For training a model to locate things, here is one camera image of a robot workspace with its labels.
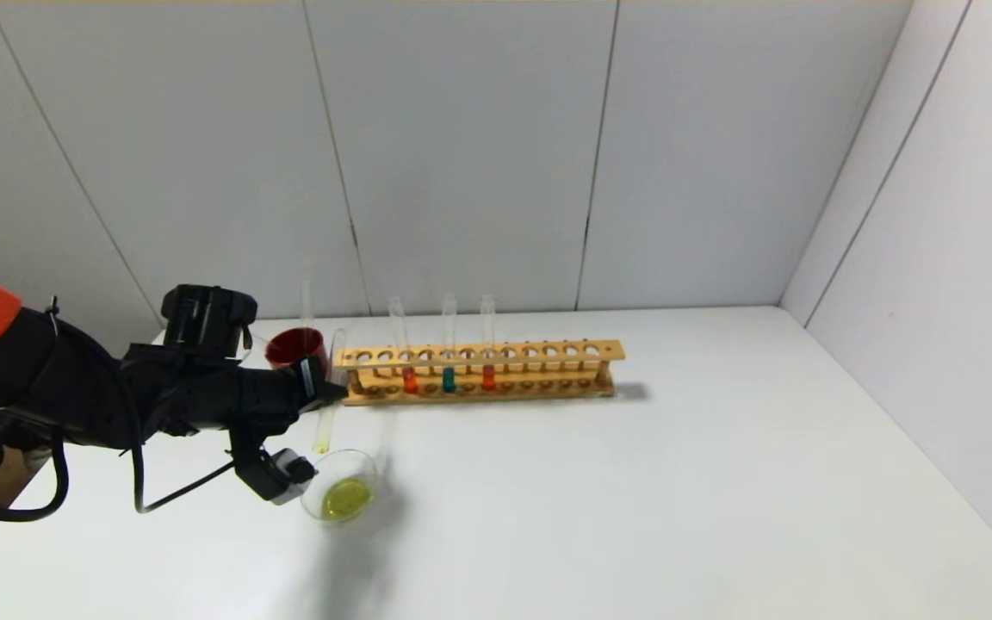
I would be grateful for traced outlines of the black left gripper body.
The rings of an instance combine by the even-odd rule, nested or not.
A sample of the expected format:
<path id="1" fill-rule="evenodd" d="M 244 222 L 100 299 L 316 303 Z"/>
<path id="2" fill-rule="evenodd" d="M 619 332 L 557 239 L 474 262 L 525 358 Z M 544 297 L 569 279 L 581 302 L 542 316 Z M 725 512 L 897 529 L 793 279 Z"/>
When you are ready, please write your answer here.
<path id="1" fill-rule="evenodd" d="M 241 412 L 252 419 L 292 424 L 331 401 L 326 363 L 306 356 L 279 369 L 237 366 Z"/>

